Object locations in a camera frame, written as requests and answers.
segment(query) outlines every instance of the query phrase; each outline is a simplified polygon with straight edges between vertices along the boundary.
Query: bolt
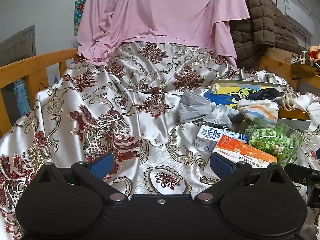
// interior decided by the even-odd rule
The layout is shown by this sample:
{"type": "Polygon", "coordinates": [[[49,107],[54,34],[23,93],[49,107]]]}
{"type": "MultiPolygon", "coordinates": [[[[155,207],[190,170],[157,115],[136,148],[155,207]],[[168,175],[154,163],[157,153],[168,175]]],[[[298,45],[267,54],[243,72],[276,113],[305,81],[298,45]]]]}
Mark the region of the bolt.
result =
{"type": "Polygon", "coordinates": [[[213,195],[210,193],[203,192],[198,195],[198,199],[202,201],[209,201],[213,199],[213,195]]]}
{"type": "Polygon", "coordinates": [[[165,203],[165,200],[164,199],[158,199],[158,201],[157,201],[159,204],[164,204],[165,203]]]}
{"type": "Polygon", "coordinates": [[[122,193],[113,193],[110,195],[110,199],[113,201],[122,201],[125,199],[125,195],[122,193]]]}

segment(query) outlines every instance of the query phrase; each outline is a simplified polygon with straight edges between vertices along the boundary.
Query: puffer jacket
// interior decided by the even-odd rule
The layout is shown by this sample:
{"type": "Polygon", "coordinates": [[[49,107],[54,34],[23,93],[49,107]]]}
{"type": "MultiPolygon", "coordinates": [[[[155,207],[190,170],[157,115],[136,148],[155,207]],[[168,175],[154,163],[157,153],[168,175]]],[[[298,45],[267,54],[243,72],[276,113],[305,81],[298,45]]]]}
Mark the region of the puffer jacket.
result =
{"type": "Polygon", "coordinates": [[[292,34],[290,22],[272,0],[245,0],[250,19],[230,21],[230,31],[239,68],[259,68],[267,48],[299,54],[305,50],[292,34]]]}

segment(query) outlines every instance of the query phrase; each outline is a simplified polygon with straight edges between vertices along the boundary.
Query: lettuce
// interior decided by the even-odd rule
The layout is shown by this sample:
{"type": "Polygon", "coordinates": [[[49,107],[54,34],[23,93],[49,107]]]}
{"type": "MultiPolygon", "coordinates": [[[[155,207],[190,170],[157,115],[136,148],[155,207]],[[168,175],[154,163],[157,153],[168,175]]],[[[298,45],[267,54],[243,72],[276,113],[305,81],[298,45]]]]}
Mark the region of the lettuce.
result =
{"type": "Polygon", "coordinates": [[[301,147],[302,136],[286,135],[287,126],[277,124],[275,128],[261,129],[257,124],[249,125],[245,134],[251,135],[248,144],[266,153],[277,157],[280,164],[286,165],[292,161],[301,147]]]}

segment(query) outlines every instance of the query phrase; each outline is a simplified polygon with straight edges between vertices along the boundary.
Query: wooden bed frame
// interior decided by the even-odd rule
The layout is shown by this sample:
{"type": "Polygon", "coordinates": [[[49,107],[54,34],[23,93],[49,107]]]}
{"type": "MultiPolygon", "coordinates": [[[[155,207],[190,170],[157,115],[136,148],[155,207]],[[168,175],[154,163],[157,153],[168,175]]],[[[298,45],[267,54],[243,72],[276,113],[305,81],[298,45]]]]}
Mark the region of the wooden bed frame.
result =
{"type": "Polygon", "coordinates": [[[4,135],[8,132],[12,125],[10,123],[7,109],[4,106],[3,97],[1,94],[1,88],[9,85],[10,83],[26,77],[28,100],[31,109],[34,108],[34,99],[36,93],[39,92],[40,84],[44,87],[48,87],[47,71],[46,67],[59,63],[60,76],[67,69],[66,60],[78,58],[76,49],[65,49],[48,54],[34,56],[26,58],[17,62],[0,67],[0,135],[4,135]]]}

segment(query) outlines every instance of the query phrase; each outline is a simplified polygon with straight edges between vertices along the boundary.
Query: pink sheet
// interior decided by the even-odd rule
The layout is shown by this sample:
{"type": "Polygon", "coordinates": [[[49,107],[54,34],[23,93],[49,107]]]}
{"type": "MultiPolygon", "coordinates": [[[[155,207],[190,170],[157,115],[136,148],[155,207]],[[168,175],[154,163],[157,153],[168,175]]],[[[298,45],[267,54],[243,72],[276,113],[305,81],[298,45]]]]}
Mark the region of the pink sheet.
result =
{"type": "Polygon", "coordinates": [[[122,42],[146,41],[236,58],[228,21],[249,17],[244,0],[86,0],[78,54],[105,65],[122,42]]]}

